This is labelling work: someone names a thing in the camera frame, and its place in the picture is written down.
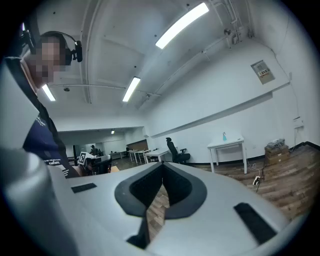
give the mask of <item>white table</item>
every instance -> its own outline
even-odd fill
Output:
[[[136,156],[135,152],[138,152],[139,150],[129,150],[129,156],[130,156],[130,160],[131,162],[133,161],[133,157],[131,157],[131,154],[134,154],[134,156]]]
[[[214,159],[212,157],[212,153],[214,154],[216,165],[219,165],[218,161],[218,155],[217,155],[217,149],[228,149],[228,148],[234,148],[238,145],[242,146],[242,158],[244,163],[244,174],[247,174],[247,154],[246,154],[246,148],[245,148],[245,139],[241,135],[232,135],[227,134],[226,135],[227,140],[223,140],[223,135],[217,136],[215,139],[212,140],[212,143],[210,143],[207,148],[209,150],[210,154],[210,164],[211,164],[211,170],[214,173]]]
[[[140,158],[140,154],[143,154],[144,161],[145,161],[145,163],[147,163],[146,157],[145,157],[145,152],[149,152],[149,151],[151,151],[151,150],[147,149],[147,150],[141,150],[141,151],[138,151],[138,152],[134,152],[135,162],[138,163],[137,162],[137,157],[136,157],[136,154],[138,154],[138,158],[140,159],[140,164],[142,164],[141,158]]]
[[[169,152],[169,149],[160,148],[160,149],[157,149],[155,151],[151,151],[149,153],[145,153],[144,156],[145,156],[146,163],[147,164],[149,163],[148,157],[158,157],[159,162],[161,162],[161,156],[166,154],[166,153],[168,153],[168,152]]]
[[[121,157],[121,159],[122,159],[122,152],[111,153],[110,156],[112,157],[112,156],[118,155],[118,154],[120,155],[120,157]]]

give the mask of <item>navy blue t-shirt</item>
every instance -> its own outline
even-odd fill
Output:
[[[49,117],[47,109],[31,89],[20,61],[18,59],[7,59],[7,65],[19,87],[39,111],[39,115],[24,141],[24,150],[36,154],[47,165],[60,168],[66,178],[79,177],[77,171],[69,164],[66,146],[59,138],[58,131]]]

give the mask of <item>person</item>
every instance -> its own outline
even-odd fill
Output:
[[[72,178],[80,176],[81,169],[69,164],[66,146],[37,97],[44,85],[53,82],[54,73],[64,70],[68,57],[66,49],[68,45],[63,35],[43,35],[35,44],[35,52],[28,50],[22,58],[6,58],[6,63],[21,90],[39,111],[23,144],[24,150],[36,154],[47,165],[57,166],[66,178]]]
[[[95,148],[95,145],[91,145],[91,151],[90,151],[90,154],[91,155],[94,155],[94,156],[97,156],[98,155],[98,151],[97,149]]]

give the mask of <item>linear led light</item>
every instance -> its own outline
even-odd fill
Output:
[[[52,101],[52,102],[55,102],[55,101],[56,101],[55,97],[52,95],[51,91],[49,90],[48,85],[45,84],[45,85],[42,87],[42,89],[44,90],[45,94],[48,96],[48,98],[49,98],[50,101]]]
[[[132,79],[132,82],[130,83],[130,86],[129,86],[129,88],[128,88],[128,90],[126,91],[126,93],[125,93],[125,95],[124,95],[124,97],[123,97],[123,102],[127,102],[129,99],[130,99],[130,97],[131,97],[131,94],[134,92],[134,90],[136,89],[136,87],[137,87],[137,85],[139,84],[139,82],[140,82],[140,78],[139,77],[134,77],[133,79]]]
[[[165,46],[186,26],[198,19],[200,16],[209,12],[208,7],[203,2],[181,17],[176,23],[174,23],[161,38],[155,43],[156,46],[163,49]]]

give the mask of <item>black baseboard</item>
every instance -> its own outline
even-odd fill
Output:
[[[310,141],[301,142],[301,143],[291,147],[290,150],[296,150],[296,149],[300,148],[301,146],[305,146],[305,145],[309,145],[309,146],[320,151],[320,146],[317,144],[314,144]],[[263,155],[248,158],[248,161],[251,162],[251,161],[264,159],[264,158],[265,158],[265,155],[263,154]],[[240,164],[242,162],[243,162],[243,160],[241,159],[241,160],[234,160],[234,161],[219,162],[219,165]],[[188,166],[210,166],[210,163],[209,162],[187,162],[186,165],[188,165]]]

